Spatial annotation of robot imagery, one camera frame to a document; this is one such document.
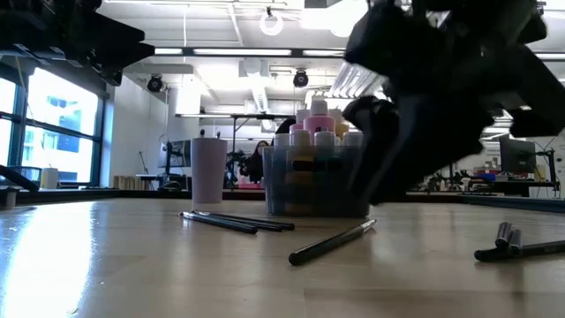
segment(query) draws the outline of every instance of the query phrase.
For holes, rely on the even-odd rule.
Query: table surface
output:
[[[563,317],[565,255],[477,263],[498,224],[565,239],[562,215],[387,204],[376,231],[301,268],[289,253],[355,219],[297,218],[257,235],[177,216],[183,200],[114,199],[0,212],[2,317]],[[263,217],[264,202],[223,213]]]

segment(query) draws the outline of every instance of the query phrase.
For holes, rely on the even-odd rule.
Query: machine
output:
[[[0,56],[64,60],[119,86],[122,70],[154,54],[145,33],[96,13],[102,0],[0,0]]]
[[[388,99],[363,97],[343,113],[365,134],[351,191],[378,204],[479,153],[491,110],[512,114],[516,137],[557,135],[565,88],[526,46],[546,38],[542,14],[534,0],[411,0],[408,11],[369,2],[344,59],[388,77]]]

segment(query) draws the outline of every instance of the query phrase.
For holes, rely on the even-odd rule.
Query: monitor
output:
[[[170,154],[170,167],[182,168],[191,166],[191,141],[170,141],[172,152]],[[167,146],[161,144],[159,149],[159,168],[165,168],[167,165]]]
[[[500,138],[502,171],[534,173],[536,170],[536,144],[530,141]]]

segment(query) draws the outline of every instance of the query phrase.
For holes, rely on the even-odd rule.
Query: plastic bin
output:
[[[364,217],[347,189],[360,149],[353,147],[263,148],[267,212],[271,216]]]
[[[29,181],[33,182],[37,186],[41,185],[41,169],[35,167],[10,167],[8,168],[16,171],[20,175],[29,179]],[[10,180],[0,176],[0,186],[17,186]]]

